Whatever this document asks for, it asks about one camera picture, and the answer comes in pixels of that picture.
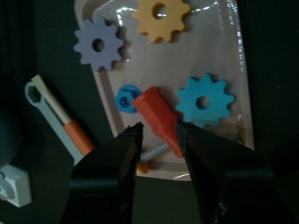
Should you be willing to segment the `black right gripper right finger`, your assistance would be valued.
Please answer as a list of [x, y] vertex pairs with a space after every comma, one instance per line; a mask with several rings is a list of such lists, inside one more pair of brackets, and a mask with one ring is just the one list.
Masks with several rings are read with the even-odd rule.
[[299, 224], [299, 171], [188, 122], [176, 123], [176, 136], [200, 224]]

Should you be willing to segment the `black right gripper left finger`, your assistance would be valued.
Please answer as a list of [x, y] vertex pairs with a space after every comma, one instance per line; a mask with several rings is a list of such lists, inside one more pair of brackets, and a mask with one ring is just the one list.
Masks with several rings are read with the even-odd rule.
[[132, 224], [143, 129], [128, 126], [75, 165], [60, 224]]

